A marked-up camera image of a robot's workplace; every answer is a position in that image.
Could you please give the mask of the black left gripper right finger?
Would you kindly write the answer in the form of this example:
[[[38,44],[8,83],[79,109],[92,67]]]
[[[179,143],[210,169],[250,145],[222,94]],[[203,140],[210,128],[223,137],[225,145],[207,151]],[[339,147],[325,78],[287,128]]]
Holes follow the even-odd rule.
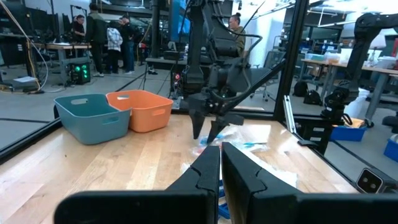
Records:
[[[228,142],[221,163],[234,224],[398,224],[397,194],[304,193]]]

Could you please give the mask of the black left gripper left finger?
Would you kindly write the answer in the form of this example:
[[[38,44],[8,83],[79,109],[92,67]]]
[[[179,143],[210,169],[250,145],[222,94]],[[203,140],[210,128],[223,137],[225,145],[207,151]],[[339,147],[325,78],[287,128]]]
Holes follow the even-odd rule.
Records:
[[[54,224],[217,224],[220,150],[208,146],[165,190],[83,191],[63,199]]]

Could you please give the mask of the toothbrush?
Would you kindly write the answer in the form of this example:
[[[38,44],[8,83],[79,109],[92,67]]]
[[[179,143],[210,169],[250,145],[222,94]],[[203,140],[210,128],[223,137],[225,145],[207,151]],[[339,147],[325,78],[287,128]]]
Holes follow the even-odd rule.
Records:
[[[199,138],[199,145],[200,146],[219,145],[222,142],[234,141],[235,139],[236,135],[234,133],[218,134],[211,142],[208,142],[208,136],[202,136]]]
[[[198,157],[206,148],[206,145],[199,145],[191,148],[190,152],[192,153],[192,156]]]
[[[264,152],[268,150],[266,142],[239,142],[236,147],[241,151]]]

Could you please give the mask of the blue screws pile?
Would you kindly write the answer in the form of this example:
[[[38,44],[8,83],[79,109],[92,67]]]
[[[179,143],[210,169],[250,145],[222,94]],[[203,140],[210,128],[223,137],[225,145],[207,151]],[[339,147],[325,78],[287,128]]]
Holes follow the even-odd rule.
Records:
[[[229,209],[228,209],[227,203],[222,203],[221,205],[218,205],[218,215],[227,220],[230,219],[230,214],[229,214]]]

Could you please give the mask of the black computer with red light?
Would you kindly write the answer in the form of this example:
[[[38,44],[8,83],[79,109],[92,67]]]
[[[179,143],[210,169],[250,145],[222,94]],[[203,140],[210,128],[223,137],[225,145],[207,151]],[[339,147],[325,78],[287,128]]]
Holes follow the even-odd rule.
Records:
[[[180,73],[174,73],[172,84],[171,84],[171,97],[173,100],[177,100],[182,92],[182,75]]]

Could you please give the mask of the person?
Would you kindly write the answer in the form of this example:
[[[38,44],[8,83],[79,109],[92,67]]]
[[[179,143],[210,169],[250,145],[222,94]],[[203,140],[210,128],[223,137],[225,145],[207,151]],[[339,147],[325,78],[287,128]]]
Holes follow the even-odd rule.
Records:
[[[126,73],[134,73],[134,30],[127,15],[121,18],[121,37],[123,38],[123,65]]]
[[[91,54],[95,64],[94,77],[104,77],[102,67],[102,48],[106,41],[106,22],[98,12],[95,3],[89,5],[90,13],[86,19],[86,42],[91,45]]]
[[[123,38],[119,31],[119,24],[116,21],[111,21],[107,28],[108,40],[108,58],[106,71],[108,73],[118,73],[118,60],[121,53],[121,45]]]
[[[85,29],[84,24],[85,17],[81,14],[75,16],[72,22],[72,36],[74,42],[83,42],[85,39]]]
[[[242,57],[244,55],[246,37],[244,36],[245,31],[240,25],[240,22],[241,14],[237,12],[229,18],[228,28],[232,31],[232,35],[235,38],[238,55]]]

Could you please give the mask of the orange plastic bin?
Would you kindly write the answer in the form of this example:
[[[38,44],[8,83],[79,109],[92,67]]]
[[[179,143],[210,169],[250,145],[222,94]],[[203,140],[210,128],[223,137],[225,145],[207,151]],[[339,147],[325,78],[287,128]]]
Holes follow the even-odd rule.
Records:
[[[118,91],[106,94],[108,103],[119,110],[131,110],[129,129],[147,133],[169,123],[174,101],[145,90]]]

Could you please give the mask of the grey office chair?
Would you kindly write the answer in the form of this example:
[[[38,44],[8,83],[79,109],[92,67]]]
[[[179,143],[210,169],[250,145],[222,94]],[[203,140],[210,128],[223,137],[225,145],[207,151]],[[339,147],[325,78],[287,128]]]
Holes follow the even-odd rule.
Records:
[[[267,53],[266,60],[264,62],[264,68],[272,69],[274,68],[285,56],[285,52],[271,50]],[[254,93],[250,94],[250,99],[252,99],[255,95],[262,95],[262,99],[266,102],[271,99],[271,94],[267,91],[267,88],[271,85],[276,84],[280,80],[282,72],[279,72],[276,76],[272,77],[269,81],[263,84],[260,88],[258,88]]]

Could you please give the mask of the silver aluminium bar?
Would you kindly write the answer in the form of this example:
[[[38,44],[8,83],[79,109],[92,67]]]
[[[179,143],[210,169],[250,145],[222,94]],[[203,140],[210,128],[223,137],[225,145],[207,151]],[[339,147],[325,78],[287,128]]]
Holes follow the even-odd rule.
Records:
[[[295,121],[294,121],[294,114],[293,114],[292,106],[291,106],[291,103],[290,103],[290,96],[289,95],[284,95],[283,105],[284,105],[284,112],[285,112],[285,120],[286,120],[287,129],[292,134],[296,134],[297,132],[296,132],[296,126],[295,126]]]

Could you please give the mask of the blue display screen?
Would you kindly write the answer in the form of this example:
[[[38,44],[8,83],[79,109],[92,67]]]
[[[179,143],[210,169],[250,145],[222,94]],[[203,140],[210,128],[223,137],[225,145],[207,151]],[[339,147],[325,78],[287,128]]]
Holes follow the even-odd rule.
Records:
[[[173,42],[188,42],[190,21],[185,15],[189,0],[169,0],[169,38]]]

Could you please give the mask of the black backpack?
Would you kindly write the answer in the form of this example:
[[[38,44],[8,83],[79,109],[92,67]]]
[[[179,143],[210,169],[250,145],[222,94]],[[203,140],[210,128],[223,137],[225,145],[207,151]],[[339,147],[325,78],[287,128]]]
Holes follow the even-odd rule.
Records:
[[[316,90],[309,90],[303,99],[304,104],[308,105],[322,105],[322,100]]]
[[[308,85],[304,81],[299,81],[294,86],[293,95],[297,97],[304,97],[308,93]]]

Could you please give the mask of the teal plastic bin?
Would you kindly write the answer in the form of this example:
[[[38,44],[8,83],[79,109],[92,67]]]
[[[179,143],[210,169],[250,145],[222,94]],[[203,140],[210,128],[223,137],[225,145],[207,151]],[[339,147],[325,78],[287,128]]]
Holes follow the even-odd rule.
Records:
[[[131,109],[116,109],[104,94],[61,96],[54,103],[64,128],[82,144],[99,144],[127,134]]]

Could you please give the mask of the long wooden worktable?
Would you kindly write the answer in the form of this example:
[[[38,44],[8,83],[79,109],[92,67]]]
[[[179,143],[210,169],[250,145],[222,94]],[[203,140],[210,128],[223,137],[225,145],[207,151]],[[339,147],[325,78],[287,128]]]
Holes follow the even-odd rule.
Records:
[[[318,60],[310,60],[310,59],[301,59],[304,63],[314,63],[321,66],[330,67],[330,70],[326,74],[325,82],[323,84],[323,90],[320,94],[321,99],[324,99],[326,93],[332,92],[333,82],[336,76],[336,70],[338,67],[345,68],[347,66],[346,63],[338,63],[338,62],[327,62],[327,61],[318,61]],[[373,96],[371,101],[369,102],[368,109],[366,111],[365,120],[369,125],[373,124],[373,116],[376,112],[377,108],[387,108],[386,104],[380,104],[380,99],[383,91],[386,89],[387,80],[389,77],[398,78],[398,70],[391,70],[386,68],[377,68],[377,67],[363,67],[363,70],[379,72],[381,76],[376,83]]]

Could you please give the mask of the black computer with green lights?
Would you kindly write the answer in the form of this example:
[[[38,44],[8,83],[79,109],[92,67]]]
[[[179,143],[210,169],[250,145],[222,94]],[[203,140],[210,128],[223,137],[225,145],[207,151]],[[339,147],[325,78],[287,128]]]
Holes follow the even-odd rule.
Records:
[[[91,81],[89,63],[71,63],[70,80],[73,84],[84,85]]]

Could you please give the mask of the small wooden workbench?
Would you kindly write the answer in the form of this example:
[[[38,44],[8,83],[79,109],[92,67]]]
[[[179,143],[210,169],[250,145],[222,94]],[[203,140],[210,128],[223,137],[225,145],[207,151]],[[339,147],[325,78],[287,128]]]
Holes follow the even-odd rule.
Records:
[[[58,60],[55,61],[55,64],[60,66],[60,81],[65,84],[69,81],[69,65],[73,63],[90,63],[90,57],[75,57],[75,58],[67,58],[66,50],[75,51],[77,54],[77,50],[89,50],[91,48],[90,45],[87,44],[63,44],[63,43],[49,43],[49,44],[41,44],[41,43],[33,43],[34,47],[38,49],[45,50],[56,50],[58,55]]]

